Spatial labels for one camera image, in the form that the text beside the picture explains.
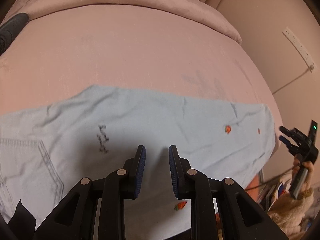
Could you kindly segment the right hand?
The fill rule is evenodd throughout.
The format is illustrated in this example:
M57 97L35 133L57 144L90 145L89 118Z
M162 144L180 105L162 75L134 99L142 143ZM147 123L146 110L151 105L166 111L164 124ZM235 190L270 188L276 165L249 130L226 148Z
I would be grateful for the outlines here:
M292 178L295 177L295 175L298 173L299 169L303 166L308 170L308 174L304 180L304 183L302 184L302 187L300 189L300 193L310 189L312 177L313 177L313 173L314 173L314 165L311 161L304 161L301 163L298 159L298 155L295 155L295 158L293 161L293 169L292 169L292 173L291 173Z

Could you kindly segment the beige fleece sleeve forearm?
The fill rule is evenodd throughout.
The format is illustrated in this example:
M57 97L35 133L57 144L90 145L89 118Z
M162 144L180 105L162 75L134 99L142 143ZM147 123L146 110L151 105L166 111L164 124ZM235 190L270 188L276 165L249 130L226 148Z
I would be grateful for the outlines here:
M268 215L289 239L301 239L305 231L301 229L300 223L312 204L312 188L301 192L297 199L285 193L274 202Z

